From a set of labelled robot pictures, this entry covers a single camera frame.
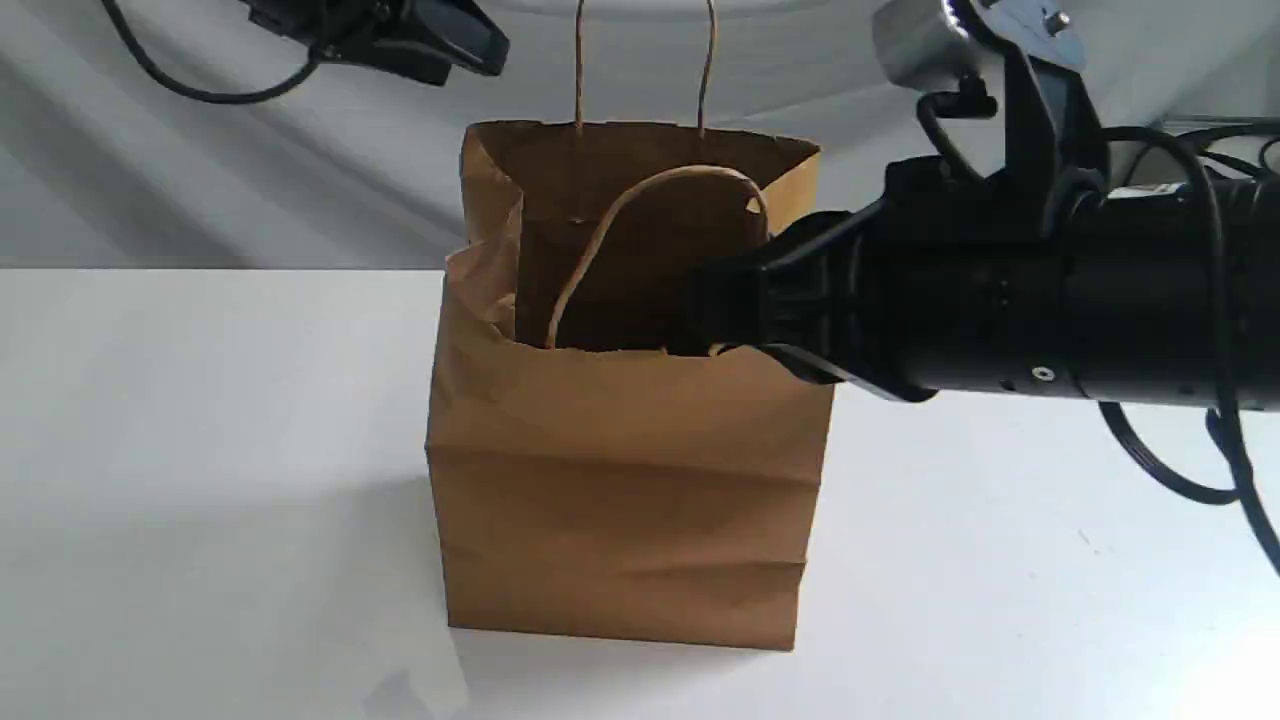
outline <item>cylindrical motor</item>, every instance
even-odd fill
[[[1215,188],[1240,404],[1275,409],[1280,179]],[[1189,186],[1162,186],[1082,197],[1050,243],[887,233],[865,252],[860,315],[919,387],[1211,406],[1206,223]]]

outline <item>white table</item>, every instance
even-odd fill
[[[0,274],[0,716],[1280,710],[1280,580],[1239,511],[1167,495],[1070,402],[844,389],[792,655],[449,632],[421,452],[439,292]],[[1138,421],[1222,478],[1197,414]],[[1280,500],[1280,421],[1249,430]]]

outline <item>silver screw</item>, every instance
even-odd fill
[[[1044,29],[1048,31],[1050,37],[1062,35],[1062,32],[1069,27],[1071,27],[1071,15],[1068,15],[1062,10],[1044,17]]]

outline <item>brown paper bag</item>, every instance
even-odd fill
[[[581,78],[581,5],[579,38]],[[792,647],[832,389],[707,356],[678,278],[806,213],[818,149],[701,117],[467,133],[426,445],[454,626]]]

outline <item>kraft paper bag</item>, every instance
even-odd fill
[[[833,391],[699,346],[681,277],[809,211],[818,147],[577,115],[462,151],[426,443],[451,624],[790,650]]]

